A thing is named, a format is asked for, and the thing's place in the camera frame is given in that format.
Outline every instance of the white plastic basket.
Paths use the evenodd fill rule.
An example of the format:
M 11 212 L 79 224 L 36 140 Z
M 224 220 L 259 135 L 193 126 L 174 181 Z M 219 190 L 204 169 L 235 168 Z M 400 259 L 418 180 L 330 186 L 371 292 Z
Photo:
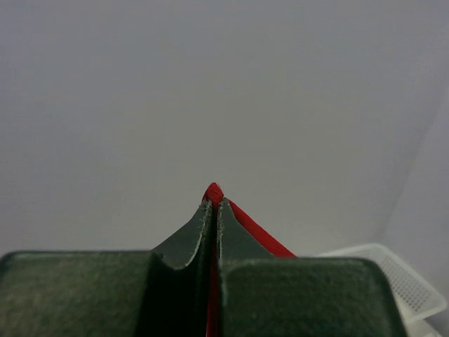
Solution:
M 322 253 L 319 256 L 350 256 L 376 262 L 387 276 L 398 308 L 407 324 L 435 315 L 448 306 L 446 299 L 432 285 L 380 244 L 364 244 Z

